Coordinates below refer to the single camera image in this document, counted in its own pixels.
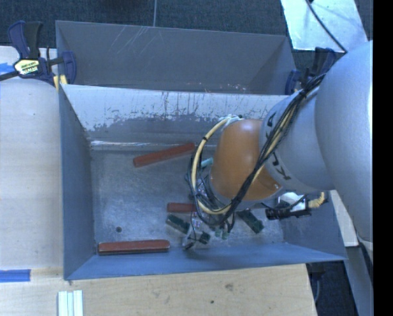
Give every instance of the white cable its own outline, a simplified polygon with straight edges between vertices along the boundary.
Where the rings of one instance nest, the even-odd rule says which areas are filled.
[[[154,19],[152,22],[152,26],[155,27],[155,23],[157,21],[157,1],[158,0],[154,0]]]

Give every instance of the wooden stick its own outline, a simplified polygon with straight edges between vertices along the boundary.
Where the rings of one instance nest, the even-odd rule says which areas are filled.
[[[169,248],[170,242],[168,240],[100,242],[98,244],[98,254],[159,253],[168,251]]]
[[[159,161],[165,161],[167,159],[172,159],[181,155],[192,153],[194,149],[194,143],[187,143],[184,145],[172,147],[170,149],[148,153],[146,155],[140,155],[133,159],[133,165],[135,167],[142,167],[145,165],[158,163]]]

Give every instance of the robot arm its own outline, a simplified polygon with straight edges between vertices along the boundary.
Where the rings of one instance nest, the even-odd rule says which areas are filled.
[[[205,203],[212,201],[217,209],[201,202],[193,177],[197,206],[225,215],[223,223],[231,211],[271,202],[284,192],[337,190],[359,239],[372,245],[371,53],[369,42],[346,54],[325,77],[278,103],[264,120],[226,126],[205,187]],[[193,175],[197,164],[194,160]]]

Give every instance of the wooden table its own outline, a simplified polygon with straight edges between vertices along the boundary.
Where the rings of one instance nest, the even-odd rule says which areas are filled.
[[[56,315],[61,290],[83,291],[86,316],[317,314],[305,265],[74,282],[62,272],[32,268],[30,282],[0,284],[0,315]]]

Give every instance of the electronic component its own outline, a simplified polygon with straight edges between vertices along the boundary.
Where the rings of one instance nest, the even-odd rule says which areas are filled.
[[[255,217],[248,209],[237,212],[237,216],[239,216],[239,218],[241,218],[256,234],[263,230],[262,221]]]
[[[189,232],[190,223],[187,223],[173,214],[168,215],[166,223],[181,233],[187,234]]]

